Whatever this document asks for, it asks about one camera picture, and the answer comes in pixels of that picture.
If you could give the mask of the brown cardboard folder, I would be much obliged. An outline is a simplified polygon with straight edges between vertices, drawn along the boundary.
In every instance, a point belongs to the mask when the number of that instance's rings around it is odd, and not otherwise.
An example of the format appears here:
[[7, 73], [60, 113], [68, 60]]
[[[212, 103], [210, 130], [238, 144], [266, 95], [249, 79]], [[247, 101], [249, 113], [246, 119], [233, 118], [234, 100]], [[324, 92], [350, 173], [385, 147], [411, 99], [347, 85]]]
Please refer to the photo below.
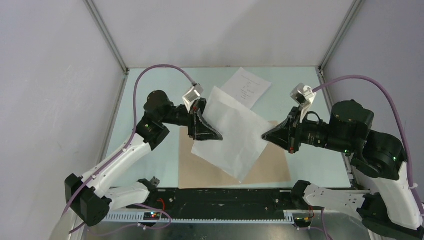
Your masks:
[[220, 168], [191, 153], [195, 141], [186, 128], [179, 129], [178, 188], [230, 188], [232, 186], [280, 184], [292, 180], [286, 152], [268, 143], [246, 178], [238, 182]]

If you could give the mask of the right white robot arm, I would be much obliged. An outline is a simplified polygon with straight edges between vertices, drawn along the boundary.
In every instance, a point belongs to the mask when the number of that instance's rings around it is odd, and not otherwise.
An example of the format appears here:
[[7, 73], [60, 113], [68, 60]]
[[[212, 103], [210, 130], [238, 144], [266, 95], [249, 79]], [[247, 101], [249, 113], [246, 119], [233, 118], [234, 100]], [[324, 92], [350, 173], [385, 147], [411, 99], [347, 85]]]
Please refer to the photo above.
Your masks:
[[421, 240], [423, 218], [408, 185], [408, 159], [401, 141], [371, 129], [374, 113], [354, 100], [336, 103], [329, 123], [301, 119], [298, 107], [262, 135], [262, 139], [296, 153], [302, 144], [351, 157], [350, 164], [375, 185], [374, 194], [343, 193], [299, 180], [290, 193], [297, 209], [331, 209], [358, 219], [370, 231], [396, 240]]

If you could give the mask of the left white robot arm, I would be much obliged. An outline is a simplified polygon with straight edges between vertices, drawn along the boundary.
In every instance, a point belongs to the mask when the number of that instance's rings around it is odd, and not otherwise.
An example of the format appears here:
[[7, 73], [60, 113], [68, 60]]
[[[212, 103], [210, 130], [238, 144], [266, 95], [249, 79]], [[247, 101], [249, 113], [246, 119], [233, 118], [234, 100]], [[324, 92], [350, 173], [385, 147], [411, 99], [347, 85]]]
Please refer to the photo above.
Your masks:
[[162, 90], [151, 92], [144, 104], [144, 115], [133, 128], [131, 135], [107, 159], [82, 176], [69, 175], [65, 181], [66, 209], [72, 211], [88, 226], [99, 224], [111, 211], [120, 207], [113, 196], [129, 194], [129, 205], [141, 203], [153, 208], [158, 194], [138, 181], [130, 187], [111, 189], [113, 183], [133, 164], [156, 149], [170, 133], [167, 124], [183, 126], [195, 141], [221, 141], [223, 136], [203, 117], [207, 100], [199, 97], [188, 105], [175, 106]]

